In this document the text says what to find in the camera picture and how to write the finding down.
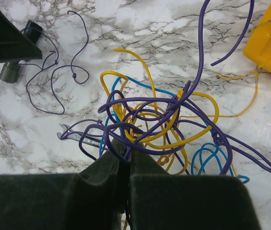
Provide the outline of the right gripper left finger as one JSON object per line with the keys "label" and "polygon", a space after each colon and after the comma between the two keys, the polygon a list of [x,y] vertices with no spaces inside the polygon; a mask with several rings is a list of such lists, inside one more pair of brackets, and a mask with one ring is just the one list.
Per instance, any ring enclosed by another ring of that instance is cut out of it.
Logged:
{"label": "right gripper left finger", "polygon": [[80,173],[0,175],[0,230],[118,230],[128,174],[107,150]]}

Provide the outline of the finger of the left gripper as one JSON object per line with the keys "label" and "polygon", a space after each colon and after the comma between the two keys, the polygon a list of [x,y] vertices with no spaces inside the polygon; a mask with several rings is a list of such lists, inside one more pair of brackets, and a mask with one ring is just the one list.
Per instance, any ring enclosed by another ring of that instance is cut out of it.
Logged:
{"label": "finger of the left gripper", "polygon": [[23,30],[18,30],[0,11],[0,63],[41,59],[42,51],[36,46],[42,28],[28,21]]}

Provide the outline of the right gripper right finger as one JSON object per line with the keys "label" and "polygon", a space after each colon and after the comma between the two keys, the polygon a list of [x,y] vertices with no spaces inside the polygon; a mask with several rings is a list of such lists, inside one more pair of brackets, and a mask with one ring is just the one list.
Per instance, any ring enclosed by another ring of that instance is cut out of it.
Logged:
{"label": "right gripper right finger", "polygon": [[246,187],[231,176],[167,173],[133,151],[129,210],[133,230],[258,230]]}

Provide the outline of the black T-shaped tool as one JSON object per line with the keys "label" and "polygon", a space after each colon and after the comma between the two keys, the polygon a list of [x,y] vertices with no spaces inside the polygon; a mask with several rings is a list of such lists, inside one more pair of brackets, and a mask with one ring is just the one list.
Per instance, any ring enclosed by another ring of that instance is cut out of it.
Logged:
{"label": "black T-shaped tool", "polygon": [[[27,37],[34,45],[36,45],[43,29],[35,22],[29,20],[26,27],[22,31],[24,36]],[[16,83],[19,78],[20,69],[21,64],[19,61],[5,62],[0,72],[0,80],[11,84]]]}

